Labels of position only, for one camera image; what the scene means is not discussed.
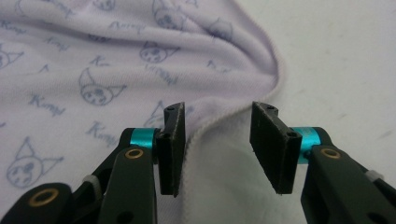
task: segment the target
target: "gold ring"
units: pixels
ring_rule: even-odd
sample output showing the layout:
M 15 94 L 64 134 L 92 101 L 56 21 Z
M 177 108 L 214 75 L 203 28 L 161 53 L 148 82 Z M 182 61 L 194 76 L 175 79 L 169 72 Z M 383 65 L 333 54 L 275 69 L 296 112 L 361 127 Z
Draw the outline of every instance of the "gold ring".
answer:
M 29 205 L 32 207 L 43 206 L 47 203 L 52 202 L 56 197 L 58 197 L 58 195 L 59 195 L 59 190 L 57 189 L 43 189 L 38 193 L 36 193 L 35 195 L 33 195 L 32 198 L 30 198 Z
M 143 156 L 143 150 L 139 148 L 133 148 L 125 152 L 125 157 L 131 160 L 137 159 L 141 156 Z
M 333 149 L 329 149 L 329 148 L 323 148 L 320 151 L 323 155 L 332 158 L 332 159 L 340 159 L 341 158 L 341 154 L 339 152 L 337 152 L 336 150 Z

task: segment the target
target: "screw hole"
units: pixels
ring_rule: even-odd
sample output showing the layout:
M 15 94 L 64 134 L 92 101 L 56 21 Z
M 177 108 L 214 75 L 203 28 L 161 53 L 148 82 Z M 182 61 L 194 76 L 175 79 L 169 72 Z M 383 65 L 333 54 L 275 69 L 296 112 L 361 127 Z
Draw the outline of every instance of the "screw hole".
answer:
M 117 223 L 130 223 L 134 219 L 132 212 L 122 212 L 117 216 Z
M 297 133 L 292 133 L 292 132 L 290 132 L 290 133 L 287 133 L 287 135 L 288 135 L 289 137 L 297 137 Z
M 376 224 L 388 224 L 388 221 L 377 213 L 369 213 L 367 214 L 367 217 L 369 217 Z
M 341 158 L 341 154 L 333 149 L 330 148 L 323 148 L 320 151 L 323 155 L 325 155 L 326 157 L 329 157 L 331 159 L 340 159 Z
M 59 190 L 57 189 L 43 189 L 36 193 L 30 200 L 29 205 L 32 207 L 40 207 L 52 202 L 58 197 Z
M 142 149 L 139 149 L 139 148 L 130 149 L 125 153 L 125 157 L 130 160 L 137 159 L 141 156 L 143 156 L 143 151 L 142 151 Z

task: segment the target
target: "printed fabric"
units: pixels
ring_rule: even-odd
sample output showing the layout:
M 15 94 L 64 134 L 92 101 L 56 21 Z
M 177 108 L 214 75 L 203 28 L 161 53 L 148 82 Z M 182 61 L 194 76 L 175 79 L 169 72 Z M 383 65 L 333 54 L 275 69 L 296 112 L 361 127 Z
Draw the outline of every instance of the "printed fabric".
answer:
M 0 215 L 41 184 L 75 190 L 125 128 L 162 128 L 179 102 L 189 176 L 202 133 L 282 80 L 270 39 L 234 1 L 2 0 Z M 176 199 L 157 189 L 159 223 L 189 222 L 184 181 Z

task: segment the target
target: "wrinkled fabric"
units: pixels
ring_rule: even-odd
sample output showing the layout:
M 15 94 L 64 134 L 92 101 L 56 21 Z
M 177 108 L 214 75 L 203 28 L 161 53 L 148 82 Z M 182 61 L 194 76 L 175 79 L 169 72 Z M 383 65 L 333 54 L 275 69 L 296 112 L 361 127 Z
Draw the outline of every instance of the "wrinkled fabric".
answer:
M 76 189 L 125 128 L 163 128 L 186 104 L 182 194 L 159 191 L 159 223 L 189 222 L 186 184 L 203 134 L 273 94 L 270 39 L 233 1 L 0 2 L 0 215 L 49 182 Z

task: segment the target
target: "cat face print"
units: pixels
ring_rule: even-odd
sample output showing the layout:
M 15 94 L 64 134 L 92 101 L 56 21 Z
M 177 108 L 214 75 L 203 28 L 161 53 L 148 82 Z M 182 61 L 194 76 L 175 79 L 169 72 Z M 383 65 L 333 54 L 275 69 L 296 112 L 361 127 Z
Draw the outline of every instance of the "cat face print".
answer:
M 20 53 L 12 53 L 12 52 L 5 52 L 2 50 L 2 45 L 0 44 L 0 69 L 7 67 L 8 65 L 17 61 L 23 52 Z
M 93 5 L 103 11 L 111 11 L 116 6 L 116 0 L 94 0 Z
M 219 64 L 215 63 L 213 60 L 209 60 L 206 67 L 208 67 L 218 73 L 223 73 L 223 74 L 229 73 L 232 71 L 231 68 L 219 65 Z
M 16 188 L 24 189 L 32 186 L 42 175 L 46 174 L 59 159 L 40 159 L 26 137 L 15 161 L 7 169 L 7 179 Z
M 162 129 L 164 127 L 163 124 L 163 101 L 160 101 L 155 107 L 154 111 L 151 113 L 151 116 L 148 120 L 146 120 L 143 125 L 145 128 L 159 128 Z
M 179 48 L 163 48 L 155 42 L 146 42 L 140 50 L 140 58 L 147 63 L 161 63 L 178 50 Z
M 171 30 L 183 30 L 186 16 L 176 8 L 163 0 L 154 0 L 152 12 L 159 26 Z
M 108 105 L 126 86 L 103 86 L 97 84 L 86 68 L 79 78 L 80 94 L 91 105 Z
M 209 33 L 212 34 L 214 37 L 231 41 L 233 38 L 233 26 L 230 22 L 223 21 L 218 18 L 215 22 L 213 22 L 209 26 Z

